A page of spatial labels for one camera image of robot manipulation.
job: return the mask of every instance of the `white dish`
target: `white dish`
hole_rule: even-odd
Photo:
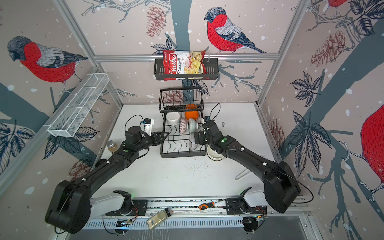
[[[193,118],[189,119],[189,129],[189,132],[196,132],[199,129],[199,123]]]
[[[208,157],[214,161],[220,161],[224,158],[220,153],[216,153],[209,145],[207,145]]]
[[[169,125],[175,126],[179,124],[180,113],[178,112],[167,113],[166,119]]]

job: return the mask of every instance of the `bowl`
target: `bowl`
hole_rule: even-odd
[[[195,135],[189,134],[189,150],[193,151],[197,148],[197,144],[195,143]]]
[[[189,132],[194,133],[199,129],[199,123],[195,121],[195,119],[189,119]]]
[[[180,118],[179,121],[179,133],[183,134],[188,130],[188,122],[185,118]]]
[[[180,113],[178,112],[167,113],[166,119],[169,125],[175,126],[179,124]]]
[[[185,109],[197,109],[197,106],[195,104],[188,104],[185,107]],[[185,119],[189,120],[190,118],[197,120],[199,118],[199,112],[198,111],[185,112]]]
[[[213,161],[220,161],[224,158],[220,153],[216,153],[209,145],[207,145],[207,154],[210,159]]]

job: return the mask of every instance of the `bird illustration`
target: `bird illustration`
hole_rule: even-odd
[[[207,11],[204,17],[207,20],[208,39],[218,52],[231,51],[234,53],[238,49],[250,48],[259,53],[266,53],[258,49],[243,33],[240,27],[236,26],[227,16],[222,7],[213,7]]]
[[[355,155],[356,157],[364,159],[375,174],[380,178],[381,183],[375,189],[370,189],[365,183],[359,184],[365,186],[372,194],[372,198],[368,199],[371,202],[375,201],[375,193],[384,189],[384,105],[382,105],[376,112],[370,115],[364,122],[361,128],[361,145],[362,154],[356,154],[349,151],[345,142],[341,142],[345,145],[348,152],[348,156],[345,161],[348,161],[349,155]]]
[[[36,77],[51,83],[63,83],[75,74],[76,66],[88,59],[78,54],[63,51],[60,48],[46,47],[30,39],[17,36],[8,42],[9,56],[13,61],[20,60]]]

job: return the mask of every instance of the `white wire basket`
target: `white wire basket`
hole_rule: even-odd
[[[105,73],[93,73],[84,86],[74,95],[70,103],[52,123],[48,132],[55,137],[73,137],[85,117],[109,82]]]

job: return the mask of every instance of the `black wire basket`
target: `black wire basket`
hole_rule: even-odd
[[[186,107],[189,104],[194,104],[197,108],[194,108],[193,111],[199,113],[196,120],[198,123],[196,132],[202,131],[204,102],[203,94],[199,92],[200,89],[166,88],[160,90],[159,109],[163,113],[163,132],[169,132],[168,137],[160,147],[162,158],[204,156],[206,154],[205,145],[197,144],[195,149],[191,148],[194,144],[194,134],[190,133],[190,126],[187,131],[180,133],[179,123],[173,126],[167,122],[167,113],[179,112],[180,118],[185,119],[185,112],[192,110]]]

